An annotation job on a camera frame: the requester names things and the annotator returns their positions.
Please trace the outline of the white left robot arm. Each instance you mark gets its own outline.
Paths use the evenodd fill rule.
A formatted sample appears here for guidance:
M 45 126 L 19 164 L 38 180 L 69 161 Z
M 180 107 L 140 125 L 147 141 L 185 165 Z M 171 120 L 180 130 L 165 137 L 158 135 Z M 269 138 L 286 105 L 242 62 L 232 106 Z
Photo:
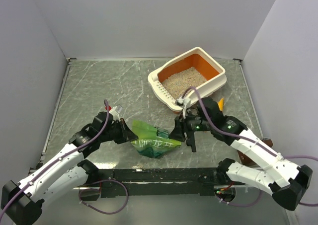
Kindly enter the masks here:
M 17 183 L 11 180 L 3 186 L 1 215 L 7 215 L 17 225 L 34 224 L 50 201 L 75 187 L 100 183 L 99 169 L 87 157 L 102 143 L 123 144 L 137 139 L 114 110 L 100 112 L 38 170 Z

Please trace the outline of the green litter bag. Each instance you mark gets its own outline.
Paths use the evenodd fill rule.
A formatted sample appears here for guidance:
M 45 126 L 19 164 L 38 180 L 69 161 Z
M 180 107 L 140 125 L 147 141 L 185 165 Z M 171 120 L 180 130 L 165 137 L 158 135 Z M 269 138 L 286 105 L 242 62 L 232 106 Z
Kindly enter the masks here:
M 138 139 L 131 144 L 142 156 L 160 158 L 165 153 L 181 147 L 181 142 L 169 138 L 168 130 L 154 127 L 144 121 L 134 120 L 132 131 Z

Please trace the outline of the yellow plastic scoop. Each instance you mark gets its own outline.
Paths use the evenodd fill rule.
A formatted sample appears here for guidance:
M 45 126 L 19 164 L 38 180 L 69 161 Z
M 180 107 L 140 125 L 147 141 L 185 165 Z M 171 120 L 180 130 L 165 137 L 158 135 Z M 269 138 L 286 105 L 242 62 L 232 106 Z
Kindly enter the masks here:
M 223 97 L 219 100 L 218 107 L 221 111 L 223 111 L 223 108 L 224 108 L 224 98 Z

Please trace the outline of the black bag clip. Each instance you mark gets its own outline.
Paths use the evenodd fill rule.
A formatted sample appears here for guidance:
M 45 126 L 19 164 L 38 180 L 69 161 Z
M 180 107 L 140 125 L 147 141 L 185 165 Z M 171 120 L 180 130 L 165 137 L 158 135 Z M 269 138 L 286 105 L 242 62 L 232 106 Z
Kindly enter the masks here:
M 187 133 L 187 136 L 186 136 L 186 145 L 191 147 L 191 151 L 192 152 L 197 152 L 196 150 L 196 143 L 195 143 L 195 136 L 194 136 L 194 133 L 191 132 L 191 133 Z

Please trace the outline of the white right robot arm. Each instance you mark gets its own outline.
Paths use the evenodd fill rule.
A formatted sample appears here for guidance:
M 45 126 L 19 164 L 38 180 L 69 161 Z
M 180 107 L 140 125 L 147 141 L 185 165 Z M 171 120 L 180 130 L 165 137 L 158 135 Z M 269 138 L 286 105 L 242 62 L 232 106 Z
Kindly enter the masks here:
M 174 120 L 170 139 L 185 142 L 196 152 L 195 132 L 210 132 L 260 167 L 251 168 L 226 158 L 217 167 L 220 183 L 226 185 L 232 181 L 253 186 L 271 195 L 284 209 L 296 209 L 309 188 L 313 173 L 310 167 L 299 166 L 275 152 L 239 119 L 224 115 L 217 102 L 209 97 L 197 102 L 196 114 L 191 112 L 188 98 L 177 99 L 176 105 L 182 107 L 182 112 Z

